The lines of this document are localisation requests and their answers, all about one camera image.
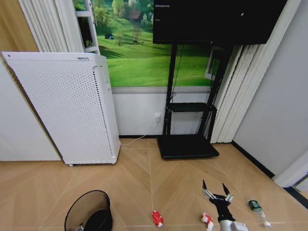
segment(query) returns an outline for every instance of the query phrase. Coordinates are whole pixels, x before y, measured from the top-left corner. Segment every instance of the white air purifier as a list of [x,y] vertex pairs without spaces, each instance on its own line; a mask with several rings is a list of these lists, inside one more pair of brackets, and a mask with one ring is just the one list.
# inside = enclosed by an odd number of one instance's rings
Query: white air purifier
[[2,54],[66,164],[116,162],[120,140],[105,57],[92,53]]

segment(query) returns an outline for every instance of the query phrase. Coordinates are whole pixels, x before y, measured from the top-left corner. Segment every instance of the baseboard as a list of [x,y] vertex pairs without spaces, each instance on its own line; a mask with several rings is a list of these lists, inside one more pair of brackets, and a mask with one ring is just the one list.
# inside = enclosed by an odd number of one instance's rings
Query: baseboard
[[[133,138],[133,139],[135,139],[135,138],[139,138],[141,136],[143,136],[143,135],[120,135],[119,138],[120,139],[124,139],[124,138]],[[142,137],[142,139],[155,139],[155,138],[158,138],[160,136],[162,136],[162,135],[146,135],[146,136]]]
[[238,145],[235,141],[232,141],[231,144],[236,147],[248,160],[250,160],[255,166],[257,166],[262,172],[265,173],[269,178],[273,178],[275,176],[268,168],[266,168],[263,164],[261,164],[258,160],[256,160],[251,154],[245,151],[240,145]]
[[301,203],[306,209],[308,209],[308,199],[300,194],[293,187],[284,188],[292,197],[294,197],[299,203]]

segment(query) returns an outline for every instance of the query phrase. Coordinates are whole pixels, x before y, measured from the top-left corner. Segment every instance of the plastic bottle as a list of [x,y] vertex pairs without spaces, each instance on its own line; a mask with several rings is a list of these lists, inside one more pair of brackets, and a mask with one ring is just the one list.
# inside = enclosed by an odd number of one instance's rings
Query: plastic bottle
[[271,227],[271,224],[266,220],[266,216],[262,210],[262,207],[259,205],[258,201],[249,199],[247,200],[249,207],[254,211],[262,221],[265,227]]

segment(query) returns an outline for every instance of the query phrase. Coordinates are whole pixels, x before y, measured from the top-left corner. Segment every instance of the perforated panel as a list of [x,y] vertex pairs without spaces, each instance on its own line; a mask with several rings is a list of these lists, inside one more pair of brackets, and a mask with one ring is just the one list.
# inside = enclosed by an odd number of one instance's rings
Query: perforated panel
[[66,163],[111,158],[102,89],[92,62],[13,60],[9,64]]

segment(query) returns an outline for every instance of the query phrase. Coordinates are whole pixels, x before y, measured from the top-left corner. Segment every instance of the house in mural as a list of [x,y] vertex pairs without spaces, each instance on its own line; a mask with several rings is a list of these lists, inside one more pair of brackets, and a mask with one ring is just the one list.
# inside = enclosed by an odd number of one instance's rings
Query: house in mural
[[139,10],[132,10],[129,11],[128,15],[127,15],[127,19],[140,23],[143,17],[143,12],[139,11]]

